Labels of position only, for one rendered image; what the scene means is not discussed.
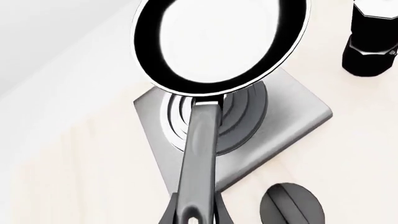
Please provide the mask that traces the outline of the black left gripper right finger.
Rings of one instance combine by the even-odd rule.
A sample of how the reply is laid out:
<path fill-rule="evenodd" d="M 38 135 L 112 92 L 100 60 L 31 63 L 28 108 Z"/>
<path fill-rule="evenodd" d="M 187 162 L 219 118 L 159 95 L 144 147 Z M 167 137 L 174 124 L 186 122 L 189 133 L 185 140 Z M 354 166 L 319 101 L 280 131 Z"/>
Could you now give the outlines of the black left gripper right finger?
<path fill-rule="evenodd" d="M 215 223 L 216 224 L 232 224 L 232 219 L 225 207 L 222 195 L 219 192 L 214 194 L 215 201 Z"/>

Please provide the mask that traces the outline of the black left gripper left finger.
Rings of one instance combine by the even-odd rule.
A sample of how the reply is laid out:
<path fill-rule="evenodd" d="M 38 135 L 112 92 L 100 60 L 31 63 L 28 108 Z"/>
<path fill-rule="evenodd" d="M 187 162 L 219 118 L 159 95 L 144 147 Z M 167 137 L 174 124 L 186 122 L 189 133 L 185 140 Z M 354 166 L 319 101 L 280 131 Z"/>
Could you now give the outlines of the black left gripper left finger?
<path fill-rule="evenodd" d="M 160 219 L 158 224 L 178 224 L 178 218 L 176 212 L 177 204 L 178 204 L 178 192 L 174 192 L 171 195 L 169 204 L 167 205 L 167 208 L 165 209 L 165 212 L 162 215 L 162 218 Z"/>

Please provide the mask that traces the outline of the round black stove knob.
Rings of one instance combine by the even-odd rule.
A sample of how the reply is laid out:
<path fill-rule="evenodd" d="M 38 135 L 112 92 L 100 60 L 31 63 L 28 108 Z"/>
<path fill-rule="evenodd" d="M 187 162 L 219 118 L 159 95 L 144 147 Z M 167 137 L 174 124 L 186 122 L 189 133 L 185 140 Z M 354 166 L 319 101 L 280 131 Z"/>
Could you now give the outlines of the round black stove knob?
<path fill-rule="evenodd" d="M 268 188 L 259 213 L 262 224 L 325 224 L 325 214 L 316 196 L 290 182 Z"/>

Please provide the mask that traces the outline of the flat grey stove plate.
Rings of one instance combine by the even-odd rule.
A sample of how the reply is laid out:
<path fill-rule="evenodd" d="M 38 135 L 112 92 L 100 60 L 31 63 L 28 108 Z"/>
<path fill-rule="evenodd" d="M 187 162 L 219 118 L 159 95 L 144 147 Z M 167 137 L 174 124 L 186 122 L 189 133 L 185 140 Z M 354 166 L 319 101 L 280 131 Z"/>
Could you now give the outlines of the flat grey stove plate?
<path fill-rule="evenodd" d="M 178 189 L 191 103 L 190 97 L 157 87 L 134 101 L 169 193 Z M 281 68 L 228 94 L 216 151 L 216 190 L 226 190 L 332 115 L 322 100 Z"/>

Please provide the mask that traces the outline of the black moka pot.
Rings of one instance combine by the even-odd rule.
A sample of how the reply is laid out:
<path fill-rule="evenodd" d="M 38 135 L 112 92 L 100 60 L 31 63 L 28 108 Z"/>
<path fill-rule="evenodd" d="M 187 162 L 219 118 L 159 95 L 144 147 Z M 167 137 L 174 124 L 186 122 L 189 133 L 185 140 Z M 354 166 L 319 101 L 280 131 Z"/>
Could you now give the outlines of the black moka pot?
<path fill-rule="evenodd" d="M 358 77 L 390 69 L 398 55 L 398 0 L 354 0 L 342 67 Z"/>

